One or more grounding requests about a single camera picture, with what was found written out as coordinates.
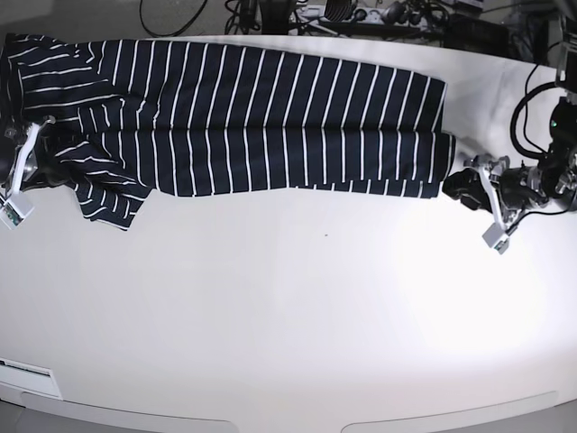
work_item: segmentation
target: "robotic arm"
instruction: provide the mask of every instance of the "robotic arm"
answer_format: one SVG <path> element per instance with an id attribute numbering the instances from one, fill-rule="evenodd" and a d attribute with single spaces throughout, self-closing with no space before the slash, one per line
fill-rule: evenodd
<path id="1" fill-rule="evenodd" d="M 467 161 L 465 170 L 450 176 L 443 187 L 445 194 L 466 207 L 492 213 L 494 222 L 483 238 L 501 254 L 526 217 L 577 211 L 577 1 L 556 0 L 556 4 L 563 14 L 562 60 L 556 80 L 529 92 L 515 108 L 510 124 L 513 146 L 536 165 L 511 168 L 507 157 L 494 161 L 480 155 Z M 531 99 L 551 88 L 566 92 L 551 115 L 549 131 L 553 140 L 547 152 L 532 152 L 517 139 L 517 120 Z M 561 211 L 535 210 L 551 203 Z"/>

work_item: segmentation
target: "white stripe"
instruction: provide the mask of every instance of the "white stripe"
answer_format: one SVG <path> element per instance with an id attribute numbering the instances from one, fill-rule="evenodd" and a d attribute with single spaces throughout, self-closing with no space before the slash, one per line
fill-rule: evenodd
<path id="1" fill-rule="evenodd" d="M 383 107 L 382 107 L 382 113 L 380 114 L 379 129 L 382 128 L 382 122 L 385 119 L 385 114 L 387 113 L 387 107 L 389 106 L 390 92 L 393 89 L 393 84 L 395 84 L 395 78 L 396 77 L 397 77 L 397 70 L 394 69 L 393 75 L 389 81 L 389 88 L 387 89 L 387 96 L 385 97 L 385 103 L 383 104 Z"/>
<path id="2" fill-rule="evenodd" d="M 249 106 L 248 106 L 248 109 L 246 110 L 246 117 L 244 118 L 244 128 L 246 128 L 249 124 L 249 117 L 251 116 L 252 103 L 254 102 L 254 95 L 256 94 L 256 88 L 259 85 L 259 78 L 261 77 L 262 63 L 264 62 L 265 52 L 266 52 L 265 50 L 262 50 L 262 52 L 261 52 L 261 59 L 259 61 L 259 67 L 257 68 L 256 77 L 254 79 L 254 84 L 252 86 L 251 99 L 249 100 Z"/>
<path id="3" fill-rule="evenodd" d="M 279 84 L 280 68 L 285 59 L 285 53 L 280 54 L 279 65 L 277 66 L 277 74 L 275 75 L 274 82 L 272 83 L 272 91 L 270 92 L 269 104 L 267 106 L 267 113 L 264 115 L 264 126 L 266 127 L 269 122 L 270 108 L 272 107 L 272 101 L 274 100 L 274 94 L 277 91 L 277 85 Z"/>
<path id="4" fill-rule="evenodd" d="M 80 72 L 83 70 L 91 70 L 92 68 L 74 68 L 74 69 L 67 69 L 67 70 L 56 70 L 56 71 L 49 71 L 49 72 L 39 72 L 37 74 L 31 74 L 31 75 L 27 75 L 26 77 L 23 77 L 22 79 L 28 79 L 28 78 L 34 78 L 34 77 L 41 77 L 43 75 L 64 75 L 64 74 L 70 74 L 72 72 Z"/>
<path id="5" fill-rule="evenodd" d="M 25 56 L 26 54 L 28 54 L 29 52 L 33 52 L 34 50 L 38 50 L 38 47 L 30 48 L 29 50 L 22 51 L 18 54 L 14 54 L 13 56 L 8 56 L 8 59 L 12 60 L 12 59 L 16 59 L 16 58 L 21 57 L 21 56 Z"/>
<path id="6" fill-rule="evenodd" d="M 307 109 L 305 110 L 305 116 L 303 117 L 302 133 L 303 133 L 303 162 L 305 169 L 305 185 L 308 184 L 308 145 L 307 145 L 307 132 L 305 130 L 305 125 L 307 124 L 308 113 L 310 111 L 310 106 L 313 103 L 313 97 L 316 91 L 316 82 L 318 81 L 318 75 L 320 74 L 321 68 L 323 67 L 323 58 L 320 58 L 318 65 L 316 66 L 315 78 L 313 79 L 313 85 L 310 88 L 310 93 L 308 95 Z"/>
<path id="7" fill-rule="evenodd" d="M 72 122 L 72 121 L 75 121 L 75 120 L 78 120 L 78 118 L 77 118 L 77 117 L 69 117 L 69 118 L 67 118 L 67 119 L 56 119 L 56 123 L 59 124 L 59 123 L 62 123 L 62 122 Z"/>
<path id="8" fill-rule="evenodd" d="M 156 122 L 159 118 L 160 115 L 160 102 L 162 100 L 162 95 L 164 94 L 164 87 L 166 86 L 166 82 L 169 79 L 169 68 L 170 68 L 170 54 L 172 53 L 172 42 L 169 42 L 169 50 L 166 53 L 166 68 L 164 69 L 164 81 L 162 81 L 162 87 L 160 88 L 160 93 L 159 93 L 159 100 L 157 101 L 156 104 L 156 114 L 154 115 L 154 118 L 152 119 L 152 127 L 154 129 L 156 129 Z"/>
<path id="9" fill-rule="evenodd" d="M 192 98 L 192 105 L 190 106 L 190 114 L 188 115 L 188 130 L 190 131 L 190 126 L 192 125 L 192 115 L 195 111 L 195 107 L 197 105 L 197 96 L 198 96 L 198 89 L 200 88 L 200 83 L 204 77 L 205 74 L 205 63 L 206 63 L 206 50 L 208 48 L 208 44 L 205 45 L 205 48 L 203 49 L 202 52 L 202 62 L 200 63 L 200 71 L 198 72 L 198 81 L 197 81 L 197 85 L 195 86 L 195 94 Z M 192 193 L 193 195 L 197 194 L 197 181 L 195 179 L 195 173 L 193 170 L 193 154 L 192 154 L 192 141 L 190 139 L 190 132 L 188 132 L 187 134 L 187 140 L 188 140 L 188 155 L 190 158 L 190 180 L 192 182 Z"/>
<path id="10" fill-rule="evenodd" d="M 114 65 L 114 75 L 112 76 L 112 85 L 113 86 L 116 86 L 116 77 L 118 74 L 118 62 L 120 61 L 120 53 L 122 50 L 123 50 L 123 42 L 122 42 L 122 40 L 120 40 L 118 42 L 118 51 L 116 52 L 116 63 Z"/>
<path id="11" fill-rule="evenodd" d="M 125 182 L 112 182 L 112 181 L 101 180 L 100 183 L 105 183 L 107 185 L 137 185 L 136 182 L 131 182 L 129 180 L 127 180 Z"/>
<path id="12" fill-rule="evenodd" d="M 106 149 L 106 134 L 102 133 L 102 148 L 104 149 L 104 151 L 106 152 L 106 154 L 108 155 L 108 158 L 112 158 L 112 153 L 110 153 L 108 151 L 108 149 Z"/>
<path id="13" fill-rule="evenodd" d="M 415 119 L 415 126 L 413 126 L 414 130 L 416 130 L 418 128 L 418 121 L 421 120 L 421 114 L 423 113 L 423 107 L 425 106 L 425 101 L 426 101 L 426 93 L 429 90 L 430 84 L 431 84 L 431 78 L 427 77 L 426 84 L 425 84 L 425 90 L 423 91 L 423 100 L 421 101 L 421 106 L 418 108 L 417 119 Z"/>
<path id="14" fill-rule="evenodd" d="M 97 176 L 97 175 L 99 175 L 99 174 L 107 174 L 108 176 L 112 176 L 113 178 L 123 178 L 123 179 L 127 179 L 127 180 L 134 181 L 133 178 L 129 178 L 128 176 L 124 176 L 124 175 L 122 175 L 122 174 L 115 174 L 115 173 L 112 173 L 112 172 L 110 172 L 110 171 L 108 171 L 108 170 L 89 171 L 89 172 L 87 172 L 86 174 L 89 175 L 89 176 Z"/>
<path id="15" fill-rule="evenodd" d="M 351 99 L 353 98 L 354 88 L 357 85 L 357 78 L 359 77 L 359 70 L 361 69 L 361 63 L 357 63 L 357 68 L 354 71 L 353 83 L 351 84 L 351 89 L 349 90 L 349 96 L 346 100 L 346 106 L 344 107 L 343 120 L 341 121 L 341 175 L 343 176 L 343 182 L 345 181 L 345 170 L 346 170 L 346 137 L 344 135 L 344 123 L 346 122 L 346 116 L 349 115 L 349 108 L 351 107 Z"/>
<path id="16" fill-rule="evenodd" d="M 27 91 L 26 94 L 29 95 L 31 93 L 51 92 L 52 90 L 70 90 L 71 88 L 85 88 L 87 86 L 93 86 L 97 83 L 104 83 L 105 81 L 105 79 L 101 79 L 93 83 L 75 84 L 74 86 L 65 86 L 64 88 L 36 88 L 34 90 Z"/>
<path id="17" fill-rule="evenodd" d="M 395 161 L 395 179 L 398 180 L 400 175 L 400 144 L 401 144 L 401 133 L 397 131 L 397 160 Z"/>
<path id="18" fill-rule="evenodd" d="M 344 129 L 344 123 L 346 121 L 346 116 L 349 114 L 349 108 L 351 107 L 351 99 L 353 99 L 354 88 L 357 85 L 357 78 L 359 77 L 359 70 L 361 69 L 361 63 L 357 63 L 357 69 L 354 71 L 353 83 L 351 84 L 351 89 L 349 90 L 349 96 L 346 100 L 346 106 L 344 107 L 343 121 L 341 122 L 341 129 Z"/>
<path id="19" fill-rule="evenodd" d="M 91 213 L 91 214 L 84 215 L 84 218 L 93 217 L 94 215 L 99 214 L 99 213 L 102 212 L 103 210 L 106 210 L 106 208 L 105 208 L 105 207 L 101 207 L 101 208 L 99 208 L 98 210 L 95 210 L 95 211 L 94 211 L 93 213 Z"/>
<path id="20" fill-rule="evenodd" d="M 128 83 L 128 93 L 131 93 L 133 90 L 133 82 L 134 82 L 134 70 L 136 69 L 136 56 L 138 55 L 138 42 L 134 44 L 134 57 L 133 57 L 133 69 L 130 72 L 130 83 Z"/>
<path id="21" fill-rule="evenodd" d="M 444 179 L 447 179 L 449 177 L 449 173 L 451 173 L 451 161 L 453 159 L 453 151 L 454 151 L 454 142 L 456 141 L 456 138 L 453 136 L 451 137 L 451 141 L 449 142 L 449 155 L 448 155 L 448 161 L 447 161 L 447 172 L 444 174 Z"/>
<path id="22" fill-rule="evenodd" d="M 88 111 L 90 112 L 90 117 L 92 117 L 92 125 L 94 126 L 94 132 L 96 132 L 98 128 L 96 127 L 96 119 L 94 117 L 94 111 L 92 111 L 92 107 L 90 107 Z"/>
<path id="23" fill-rule="evenodd" d="M 179 85 L 177 86 L 177 93 L 174 97 L 174 105 L 172 106 L 172 115 L 170 116 L 169 138 L 170 138 L 170 153 L 172 155 L 172 179 L 174 182 L 174 195 L 175 196 L 177 196 L 179 194 L 179 188 L 177 185 L 177 162 L 176 162 L 176 155 L 174 153 L 174 142 L 173 142 L 173 137 L 172 137 L 172 130 L 174 129 L 174 116 L 176 115 L 176 112 L 177 112 L 177 104 L 179 103 L 179 94 L 180 94 L 180 90 L 182 89 L 182 82 L 184 81 L 184 74 L 187 70 L 188 51 L 189 50 L 190 50 L 190 44 L 188 43 L 187 44 L 187 50 L 184 53 L 184 62 L 183 62 L 183 66 L 182 66 L 182 74 L 180 75 Z"/>
<path id="24" fill-rule="evenodd" d="M 274 100 L 274 94 L 277 91 L 277 85 L 279 84 L 280 68 L 282 67 L 282 62 L 285 59 L 285 53 L 280 54 L 279 65 L 277 66 L 277 73 L 272 83 L 272 90 L 270 91 L 269 104 L 267 105 L 267 112 L 264 115 L 264 124 L 262 126 L 262 140 L 264 143 L 264 165 L 267 171 L 267 189 L 270 189 L 270 163 L 269 163 L 269 138 L 267 136 L 267 123 L 269 122 L 270 108 L 272 107 L 272 101 Z"/>
<path id="25" fill-rule="evenodd" d="M 403 98 L 403 104 L 400 106 L 400 113 L 398 114 L 397 130 L 400 130 L 400 124 L 403 122 L 403 115 L 405 114 L 405 107 L 407 106 L 408 92 L 411 90 L 411 83 L 413 82 L 414 72 L 408 76 L 407 90 L 405 90 L 405 97 Z"/>
<path id="26" fill-rule="evenodd" d="M 120 228 L 120 229 L 123 230 L 123 231 L 127 231 L 127 230 L 128 230 L 128 228 L 126 228 L 126 227 L 119 226 L 118 224 L 111 223 L 110 221 L 106 221 L 106 220 L 104 220 L 104 219 L 95 219 L 95 221 L 98 221 L 99 223 L 108 224 L 109 226 L 112 226 L 112 227 Z"/>
<path id="27" fill-rule="evenodd" d="M 433 183 L 433 170 L 435 169 L 435 138 L 433 134 L 433 143 L 431 144 L 431 168 L 429 170 L 429 183 Z"/>
<path id="28" fill-rule="evenodd" d="M 102 44 L 102 57 L 100 58 L 100 61 L 98 62 L 98 72 L 97 74 L 100 74 L 100 71 L 102 70 L 102 60 L 105 59 L 105 48 L 106 48 L 106 41 L 104 41 L 104 43 Z"/>
<path id="29" fill-rule="evenodd" d="M 418 153 L 418 140 L 419 135 L 418 132 L 415 131 L 415 152 L 413 153 L 413 177 L 412 180 L 415 180 L 417 177 L 417 153 Z"/>
<path id="30" fill-rule="evenodd" d="M 142 197 L 133 196 L 132 194 L 123 194 L 123 197 L 133 198 L 134 200 L 138 200 L 138 201 L 144 201 L 146 199 L 146 198 L 142 198 Z"/>
<path id="31" fill-rule="evenodd" d="M 375 73 L 372 76 L 371 87 L 369 88 L 369 94 L 367 95 L 367 102 L 362 110 L 361 118 L 361 180 L 364 180 L 364 122 L 367 118 L 367 112 L 369 111 L 369 104 L 371 103 L 372 92 L 375 88 L 375 83 L 377 82 L 377 76 L 379 75 L 379 67 L 375 66 Z"/>
<path id="32" fill-rule="evenodd" d="M 233 185 L 233 171 L 231 169 L 230 145 L 228 142 L 228 125 L 231 119 L 231 113 L 233 111 L 234 99 L 236 98 L 236 90 L 238 89 L 238 83 L 239 80 L 241 79 L 241 73 L 243 72 L 245 54 L 246 54 L 246 48 L 243 48 L 243 51 L 241 52 L 241 60 L 238 65 L 238 71 L 236 72 L 236 80 L 234 81 L 233 93 L 231 94 L 231 102 L 228 106 L 226 121 L 224 122 L 224 147 L 226 149 L 226 169 L 228 170 L 229 189 L 231 192 L 234 192 L 234 185 Z"/>
<path id="33" fill-rule="evenodd" d="M 249 182 L 249 191 L 252 190 L 252 173 L 251 173 L 251 161 L 249 155 L 249 143 L 248 137 L 246 136 L 246 127 L 249 124 L 249 118 L 251 116 L 252 103 L 254 102 L 254 95 L 256 94 L 256 88 L 259 86 L 259 77 L 262 71 L 262 62 L 264 61 L 265 50 L 261 52 L 261 59 L 259 61 L 259 67 L 256 72 L 256 78 L 254 79 L 254 84 L 252 85 L 251 99 L 249 100 L 249 106 L 246 110 L 246 117 L 244 118 L 244 128 L 243 128 L 243 139 L 244 139 L 244 158 L 246 160 L 246 176 Z"/>
<path id="34" fill-rule="evenodd" d="M 70 151 L 75 151 L 76 149 L 79 149 L 79 148 L 81 148 L 82 146 L 85 146 L 85 145 L 87 145 L 87 144 L 88 144 L 88 142 L 82 142 L 81 144 L 79 144 L 79 145 L 77 145 L 77 146 L 69 147 L 69 148 L 67 148 L 67 149 L 64 149 L 63 151 L 56 153 L 54 156 L 58 158 L 59 156 L 63 155 L 64 153 L 68 153 L 68 152 L 70 152 Z"/>
<path id="35" fill-rule="evenodd" d="M 287 187 L 290 185 L 290 176 L 289 176 L 289 149 L 287 147 L 287 120 L 289 119 L 290 108 L 292 107 L 292 99 L 295 96 L 295 90 L 297 89 L 298 83 L 298 76 L 300 75 L 300 70 L 303 66 L 303 61 L 305 57 L 301 54 L 300 60 L 298 61 L 297 72 L 295 73 L 295 77 L 293 78 L 292 82 L 292 89 L 290 90 L 290 96 L 288 97 L 287 103 L 287 111 L 285 112 L 285 118 L 282 121 L 282 149 L 284 152 L 285 158 L 285 176 L 286 176 L 286 184 Z"/>
<path id="36" fill-rule="evenodd" d="M 96 56 L 94 55 L 94 52 L 92 51 L 92 42 L 88 43 L 88 51 L 90 51 L 90 56 L 92 56 L 92 57 L 90 57 L 90 59 L 87 60 L 87 63 L 90 63 L 92 60 L 94 60 L 96 58 Z"/>
<path id="37" fill-rule="evenodd" d="M 154 45 L 155 44 L 156 44 L 156 41 L 153 41 L 151 44 L 151 59 L 149 60 L 148 73 L 146 75 L 146 88 L 144 89 L 144 98 L 142 99 L 142 102 L 141 102 L 140 106 L 138 107 L 138 110 L 136 110 L 136 131 L 134 131 L 134 143 L 135 143 L 135 150 L 136 150 L 136 179 L 138 179 L 138 181 L 141 185 L 144 185 L 144 183 L 142 182 L 142 177 L 141 177 L 141 144 L 140 144 L 140 141 L 138 139 L 138 131 L 141 129 L 141 112 L 142 112 L 142 109 L 144 108 L 144 104 L 146 103 L 146 98 L 148 97 L 148 92 L 149 92 L 150 84 L 151 84 L 151 75 L 152 75 L 151 73 L 152 73 L 152 63 L 154 62 Z M 156 139 L 154 137 L 153 131 L 152 131 L 151 135 L 152 135 L 152 146 L 156 146 L 156 143 L 155 143 Z"/>
<path id="38" fill-rule="evenodd" d="M 177 93 L 174 97 L 174 104 L 172 106 L 172 115 L 170 116 L 170 128 L 174 129 L 174 117 L 177 113 L 177 104 L 179 103 L 180 90 L 182 89 L 182 83 L 184 82 L 184 74 L 187 71 L 188 64 L 188 51 L 190 50 L 190 44 L 187 44 L 187 50 L 184 53 L 184 63 L 182 67 L 182 74 L 180 74 L 179 85 L 177 86 Z"/>
<path id="39" fill-rule="evenodd" d="M 63 102 L 61 104 L 44 104 L 41 106 L 27 106 L 25 109 L 26 110 L 36 110 L 38 108 L 50 108 L 50 107 L 54 107 L 54 106 L 77 106 L 78 104 L 84 104 L 85 102 L 92 102 L 92 101 L 100 101 L 103 99 L 110 99 L 111 97 L 118 97 L 119 95 L 108 95 L 105 97 L 89 97 L 87 99 L 82 99 L 79 101 L 74 101 L 74 102 Z"/>
<path id="40" fill-rule="evenodd" d="M 300 70 L 303 66 L 304 59 L 305 57 L 301 54 L 300 60 L 298 61 L 297 71 L 295 72 L 295 77 L 293 78 L 292 88 L 290 90 L 290 96 L 288 97 L 287 110 L 285 111 L 285 117 L 284 120 L 282 121 L 283 128 L 287 126 L 287 120 L 289 119 L 290 108 L 292 107 L 292 100 L 295 96 L 295 90 L 297 89 L 298 76 L 300 75 Z"/>
<path id="41" fill-rule="evenodd" d="M 379 177 L 378 180 L 382 180 L 382 130 L 379 130 Z"/>
<path id="42" fill-rule="evenodd" d="M 361 135 L 361 180 L 364 180 L 364 131 L 359 131 Z"/>
<path id="43" fill-rule="evenodd" d="M 92 198 L 92 191 L 94 189 L 94 185 L 92 185 L 92 182 L 90 180 L 88 180 L 88 178 L 87 178 L 87 181 L 90 184 L 90 188 L 88 189 L 88 198 Z"/>
<path id="44" fill-rule="evenodd" d="M 379 75 L 379 67 L 375 66 L 375 73 L 372 76 L 371 87 L 369 88 L 369 94 L 367 95 L 367 102 L 364 104 L 364 110 L 362 110 L 361 129 L 364 127 L 364 121 L 367 118 L 367 112 L 369 111 L 369 104 L 371 103 L 372 92 L 375 88 L 375 83 L 377 82 L 378 75 Z"/>
<path id="45" fill-rule="evenodd" d="M 210 120 L 212 119 L 212 116 L 213 116 L 213 108 L 215 107 L 216 93 L 218 92 L 218 87 L 220 86 L 220 80 L 221 80 L 221 77 L 223 76 L 224 59 L 226 58 L 226 48 L 227 48 L 227 46 L 225 45 L 223 47 L 223 51 L 222 51 L 221 56 L 220 56 L 220 66 L 218 68 L 218 77 L 216 78 L 215 90 L 213 90 L 213 97 L 212 97 L 212 100 L 210 101 L 210 107 L 208 108 L 208 117 L 206 118 L 206 128 L 205 128 L 206 166 L 208 168 L 208 177 L 210 178 L 210 187 L 211 187 L 210 190 L 212 192 L 215 192 L 215 178 L 213 175 L 212 162 L 210 161 L 212 158 L 212 152 L 211 152 L 211 148 L 210 148 L 210 138 L 208 137 L 208 128 L 210 128 Z M 250 178 L 250 176 L 249 176 L 249 190 L 251 190 L 251 178 Z"/>
<path id="46" fill-rule="evenodd" d="M 323 123 L 321 124 L 321 136 L 323 139 L 323 183 L 326 183 L 326 136 L 325 136 L 325 124 L 326 124 L 326 118 L 328 117 L 328 109 L 331 106 L 331 103 L 333 101 L 333 94 L 334 94 L 334 88 L 336 86 L 336 81 L 339 79 L 339 74 L 341 73 L 341 67 L 343 66 L 343 61 L 339 60 L 339 64 L 336 67 L 336 72 L 334 73 L 334 77 L 333 77 L 333 84 L 331 86 L 331 91 L 328 94 L 328 100 L 326 101 L 326 109 L 325 109 L 325 115 L 323 116 Z"/>
<path id="47" fill-rule="evenodd" d="M 152 41 L 151 44 L 151 59 L 148 64 L 148 74 L 146 76 L 146 88 L 144 90 L 144 98 L 142 99 L 141 105 L 138 107 L 136 111 L 136 129 L 140 129 L 140 114 L 142 109 L 144 108 L 144 104 L 146 103 L 146 98 L 148 97 L 149 86 L 151 84 L 151 73 L 152 73 L 152 63 L 154 62 L 154 44 L 156 41 Z"/>
<path id="48" fill-rule="evenodd" d="M 439 115 L 441 114 L 441 108 L 443 108 L 443 103 L 444 103 L 444 95 L 447 91 L 447 85 L 444 85 L 443 88 L 443 94 L 441 95 L 441 100 L 439 101 L 439 107 L 436 109 L 436 116 L 435 116 L 435 120 L 433 122 L 433 129 L 432 131 L 434 131 L 436 129 L 436 123 L 439 121 Z"/>
<path id="49" fill-rule="evenodd" d="M 28 66 L 29 68 L 32 68 L 32 67 L 34 67 L 34 66 L 40 66 L 41 64 L 44 64 L 44 63 L 46 63 L 47 61 L 56 60 L 56 59 L 62 59 L 62 58 L 64 58 L 64 57 L 68 57 L 68 56 L 69 56 L 68 54 L 59 54 L 58 56 L 49 57 L 49 58 L 47 58 L 47 59 L 40 60 L 40 61 L 37 61 L 36 63 L 31 63 L 30 65 L 26 65 L 26 66 Z"/>
<path id="50" fill-rule="evenodd" d="M 80 133 L 84 133 L 84 125 L 82 124 L 82 117 L 80 117 L 80 108 L 77 108 L 76 114 L 78 115 L 78 123 L 80 124 Z"/>
<path id="51" fill-rule="evenodd" d="M 22 74 L 18 69 L 18 86 L 20 86 L 20 110 L 24 107 L 24 86 L 22 83 Z"/>
<path id="52" fill-rule="evenodd" d="M 120 157 L 120 161 L 123 162 L 123 169 L 126 168 L 126 161 L 124 160 L 123 157 L 123 138 L 122 138 L 122 133 L 123 133 L 123 129 L 124 129 L 124 104 L 126 103 L 126 101 L 124 101 L 124 99 L 121 99 L 122 105 L 120 106 L 120 131 L 118 131 L 118 156 Z"/>
<path id="53" fill-rule="evenodd" d="M 318 65 L 316 66 L 315 78 L 313 79 L 313 85 L 311 86 L 310 94 L 308 95 L 307 109 L 305 110 L 305 117 L 303 118 L 303 128 L 307 124 L 308 112 L 310 111 L 310 106 L 313 103 L 313 97 L 315 95 L 316 90 L 316 82 L 318 81 L 318 76 L 320 74 L 322 67 L 323 67 L 323 58 L 321 57 L 320 61 L 318 62 Z"/>
<path id="54" fill-rule="evenodd" d="M 86 162 L 86 161 L 94 161 L 94 162 L 110 162 L 112 164 L 116 164 L 116 161 L 113 160 L 105 160 L 102 158 L 95 158 L 94 156 L 88 156 L 83 160 L 60 160 L 60 162 Z"/>
<path id="55" fill-rule="evenodd" d="M 108 108 L 106 108 L 106 104 L 102 104 L 102 107 L 105 110 L 105 121 L 106 121 L 106 126 L 108 126 L 110 128 L 110 120 L 108 119 Z"/>

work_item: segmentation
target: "wire bundle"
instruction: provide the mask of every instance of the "wire bundle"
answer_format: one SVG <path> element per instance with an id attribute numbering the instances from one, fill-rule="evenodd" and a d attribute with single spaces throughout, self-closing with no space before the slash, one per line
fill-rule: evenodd
<path id="1" fill-rule="evenodd" d="M 224 25 L 224 34 L 249 34 L 251 30 L 259 32 L 261 30 L 261 25 L 258 24 L 254 18 L 251 19 L 251 23 L 247 25 L 244 22 L 243 16 L 241 14 L 241 8 L 243 5 L 243 0 L 226 0 L 224 2 L 224 7 L 231 16 L 226 20 Z"/>

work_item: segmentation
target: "striped pants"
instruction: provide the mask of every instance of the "striped pants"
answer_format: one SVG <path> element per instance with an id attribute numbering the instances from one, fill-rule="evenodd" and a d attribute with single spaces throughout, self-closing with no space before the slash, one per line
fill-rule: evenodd
<path id="1" fill-rule="evenodd" d="M 9 35 L 0 97 L 57 118 L 84 217 L 126 229 L 151 189 L 299 187 L 432 198 L 454 138 L 446 84 L 353 61 L 212 43 Z"/>

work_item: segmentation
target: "white tabletop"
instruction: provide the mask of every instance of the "white tabletop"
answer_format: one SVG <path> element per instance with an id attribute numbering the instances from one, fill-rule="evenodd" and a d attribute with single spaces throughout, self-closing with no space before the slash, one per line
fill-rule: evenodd
<path id="1" fill-rule="evenodd" d="M 381 41 L 195 40 L 439 77 L 444 129 L 520 161 L 508 122 L 531 65 Z M 545 146 L 558 95 L 531 106 Z M 30 220 L 0 231 L 0 356 L 53 369 L 67 401 L 324 433 L 577 398 L 576 216 L 529 218 L 499 256 L 481 239 L 490 215 L 445 197 L 154 192 L 123 233 L 83 220 L 70 190 L 31 196 Z"/>

